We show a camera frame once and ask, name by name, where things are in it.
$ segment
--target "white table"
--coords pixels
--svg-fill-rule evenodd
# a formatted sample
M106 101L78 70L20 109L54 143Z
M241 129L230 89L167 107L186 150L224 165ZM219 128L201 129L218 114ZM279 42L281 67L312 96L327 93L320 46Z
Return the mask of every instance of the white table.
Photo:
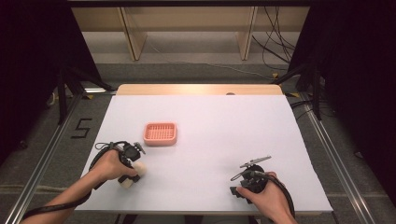
M148 122L173 121L177 142L147 147ZM284 95L113 96L95 143L140 142L148 172L129 189L107 181L78 210L136 214L259 214L230 192L239 166L267 155L259 165L276 171L297 213L331 212L303 138ZM92 152L85 174L98 150Z

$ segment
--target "red plastic basket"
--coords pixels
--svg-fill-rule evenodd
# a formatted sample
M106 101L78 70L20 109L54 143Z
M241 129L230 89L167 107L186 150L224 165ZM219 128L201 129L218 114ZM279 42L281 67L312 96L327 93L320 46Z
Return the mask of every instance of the red plastic basket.
M143 138L148 146L172 146L177 141L177 126L172 122L148 123Z

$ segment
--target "handheld controller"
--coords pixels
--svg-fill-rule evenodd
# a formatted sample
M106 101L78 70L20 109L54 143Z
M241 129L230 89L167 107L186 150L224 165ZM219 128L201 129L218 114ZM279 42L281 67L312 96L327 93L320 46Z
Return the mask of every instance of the handheld controller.
M231 180L234 181L237 178L239 178L239 176L242 176L244 178L243 180L240 181L242 187L254 193L262 192L265 189L268 180L266 178L263 178L262 176L254 175L255 172L264 173L264 170L255 163L259 161L265 161L268 159L271 159L271 156L259 158L257 160L252 160L250 162L241 165L240 168L244 168L244 167L247 168L245 169L244 172L234 176ZM237 198L244 198L241 194L238 193L238 191L236 191L236 187L230 187L230 190L232 195L235 195Z
M132 164L134 161L140 159L140 152L146 154L145 150L138 142L135 142L133 145L125 141L116 142L116 143L111 142L109 144L105 144L105 147L102 148L101 151L96 155L96 157L93 159L91 163L90 170L106 152L112 149L116 149L119 152L119 159L122 164L133 169L134 167L132 166ZM146 166L141 162L138 164L139 164L138 165L139 169L136 169L138 175L136 176L123 175L118 179L119 183L124 188L131 187L131 185L139 181L140 176L146 172ZM104 183L105 182L99 184L98 186L95 187L95 189L99 189Z

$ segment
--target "aluminum rail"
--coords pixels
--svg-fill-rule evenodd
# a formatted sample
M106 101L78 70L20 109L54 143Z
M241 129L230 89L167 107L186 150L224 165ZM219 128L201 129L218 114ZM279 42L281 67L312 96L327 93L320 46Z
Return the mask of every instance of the aluminum rail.
M33 170L30 179L24 186L20 197L15 202L14 206L11 208L11 212L6 221L7 224L17 224L21 221L27 206L29 205L30 201L32 200L35 194L35 188L37 187L43 174L47 170L47 167L50 164L55 149L58 146L60 140L62 139L62 136L64 135L64 130L66 129L69 120L81 98L82 98L81 94L75 94L73 96L73 100L68 108L69 113L67 113L67 116L65 117L64 121L61 124L59 124L58 127L56 128L53 136L49 140L49 144L47 145L43 155L40 158L40 161Z
M306 93L301 93L301 96L303 100L309 100ZM320 141L327 153L327 156L332 163L332 167L337 173L338 178L340 179L340 182L343 185L344 190L346 191L346 195L352 203L352 206L355 209L359 220L361 221L361 223L366 224L375 223L374 216L371 213L367 202L361 196L358 187L356 186L355 182L347 171L347 168L345 167L340 155L337 152L337 149L332 143L332 139L327 134L323 123L320 120L317 120L315 114L312 112L312 108L310 105L305 105L305 110L307 111L308 117L314 125L315 131L317 132L318 137L320 138Z

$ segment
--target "human hand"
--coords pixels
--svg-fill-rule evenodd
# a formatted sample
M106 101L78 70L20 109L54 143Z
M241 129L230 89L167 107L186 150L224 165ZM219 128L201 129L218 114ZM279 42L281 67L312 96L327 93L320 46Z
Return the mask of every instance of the human hand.
M109 150L91 168L90 173L97 175L100 183L118 178L122 175L135 176L137 171L129 168L120 162L119 152Z
M274 172L267 174L276 177L276 173ZM257 194L242 187L238 187L236 190L242 196L251 200L263 215L275 223L297 223L291 215L285 195L272 181L269 180L265 189Z

